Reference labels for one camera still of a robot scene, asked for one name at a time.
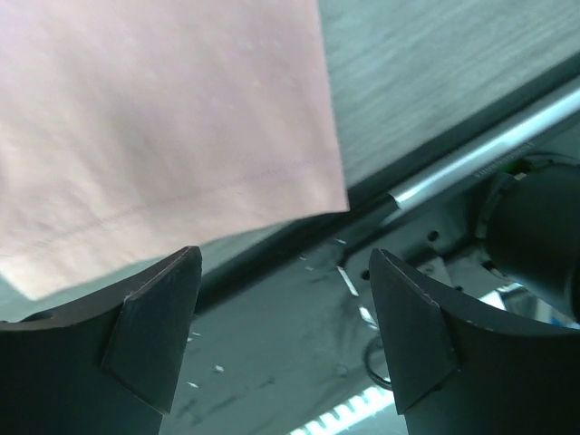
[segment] towel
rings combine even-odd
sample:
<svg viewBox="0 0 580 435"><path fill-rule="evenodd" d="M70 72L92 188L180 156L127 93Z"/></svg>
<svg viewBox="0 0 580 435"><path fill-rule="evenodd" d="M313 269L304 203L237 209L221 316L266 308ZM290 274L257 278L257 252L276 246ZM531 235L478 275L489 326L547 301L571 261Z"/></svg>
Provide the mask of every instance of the towel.
<svg viewBox="0 0 580 435"><path fill-rule="evenodd" d="M0 274L30 299L348 208L314 0L4 0L0 65Z"/></svg>

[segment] cloth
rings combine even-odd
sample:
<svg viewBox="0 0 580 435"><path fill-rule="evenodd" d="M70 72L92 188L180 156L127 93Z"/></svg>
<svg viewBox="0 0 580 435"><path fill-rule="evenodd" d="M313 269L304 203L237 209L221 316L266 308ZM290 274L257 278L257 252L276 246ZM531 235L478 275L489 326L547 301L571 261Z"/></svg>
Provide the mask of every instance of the cloth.
<svg viewBox="0 0 580 435"><path fill-rule="evenodd" d="M4 0L0 64L0 274L31 299L347 209L314 0Z"/></svg>

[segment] gray wooden surface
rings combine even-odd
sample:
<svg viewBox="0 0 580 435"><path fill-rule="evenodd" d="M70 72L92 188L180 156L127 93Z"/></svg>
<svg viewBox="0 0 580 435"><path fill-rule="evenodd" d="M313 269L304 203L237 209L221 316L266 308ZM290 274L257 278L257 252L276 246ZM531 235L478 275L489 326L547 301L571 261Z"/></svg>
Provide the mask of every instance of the gray wooden surface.
<svg viewBox="0 0 580 435"><path fill-rule="evenodd" d="M579 0L321 0L320 8L349 185L580 51ZM205 271L278 228L203 246ZM0 283L0 319L139 269L40 304Z"/></svg>

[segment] cable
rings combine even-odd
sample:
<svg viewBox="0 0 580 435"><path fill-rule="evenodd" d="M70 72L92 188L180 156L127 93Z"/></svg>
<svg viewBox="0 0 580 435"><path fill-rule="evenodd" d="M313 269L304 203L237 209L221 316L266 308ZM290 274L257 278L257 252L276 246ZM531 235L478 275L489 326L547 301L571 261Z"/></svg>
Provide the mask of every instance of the cable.
<svg viewBox="0 0 580 435"><path fill-rule="evenodd" d="M391 380L379 376L371 367L371 355L382 350L384 350L384 348L382 347L381 336L377 335L372 338L364 348L364 351L362 352L362 362L364 363L366 374L371 378L371 381L384 390L392 392Z"/></svg>

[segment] wire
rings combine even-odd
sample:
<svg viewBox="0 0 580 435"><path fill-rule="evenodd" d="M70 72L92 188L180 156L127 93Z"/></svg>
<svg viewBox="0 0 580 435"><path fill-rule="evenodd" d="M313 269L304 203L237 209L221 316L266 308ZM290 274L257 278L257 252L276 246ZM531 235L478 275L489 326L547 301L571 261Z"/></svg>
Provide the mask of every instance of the wire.
<svg viewBox="0 0 580 435"><path fill-rule="evenodd" d="M379 376L379 374L377 374L377 372L371 367L372 354L383 350L381 336L377 335L365 346L364 351L362 352L362 362L364 363L364 370L366 370L366 374L371 378L371 381L384 390L392 392L391 380Z"/></svg>

